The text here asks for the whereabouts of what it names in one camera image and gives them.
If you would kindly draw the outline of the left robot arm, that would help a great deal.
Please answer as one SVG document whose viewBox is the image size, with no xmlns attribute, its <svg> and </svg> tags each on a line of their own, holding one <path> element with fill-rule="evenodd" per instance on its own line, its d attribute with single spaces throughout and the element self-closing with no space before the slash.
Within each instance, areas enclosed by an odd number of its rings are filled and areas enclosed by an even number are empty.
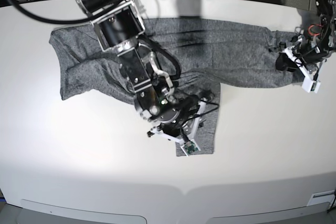
<svg viewBox="0 0 336 224">
<path fill-rule="evenodd" d="M 289 42 L 281 42 L 276 69 L 295 72 L 306 69 L 318 79 L 321 64 L 335 52 L 335 0 L 315 0 L 318 24 L 296 32 Z"/>
</svg>

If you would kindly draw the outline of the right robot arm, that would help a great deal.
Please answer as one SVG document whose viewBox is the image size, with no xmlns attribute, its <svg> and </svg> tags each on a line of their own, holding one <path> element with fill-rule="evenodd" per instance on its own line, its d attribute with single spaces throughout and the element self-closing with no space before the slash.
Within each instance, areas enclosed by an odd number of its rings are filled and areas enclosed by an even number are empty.
<svg viewBox="0 0 336 224">
<path fill-rule="evenodd" d="M 134 106 L 152 128 L 148 136 L 159 135 L 189 152 L 198 145 L 196 133 L 208 97 L 181 94 L 175 74 L 163 70 L 157 53 L 169 54 L 145 35 L 145 25 L 134 0 L 76 0 L 90 19 L 103 51 L 116 54 L 121 70 L 130 81 Z"/>
</svg>

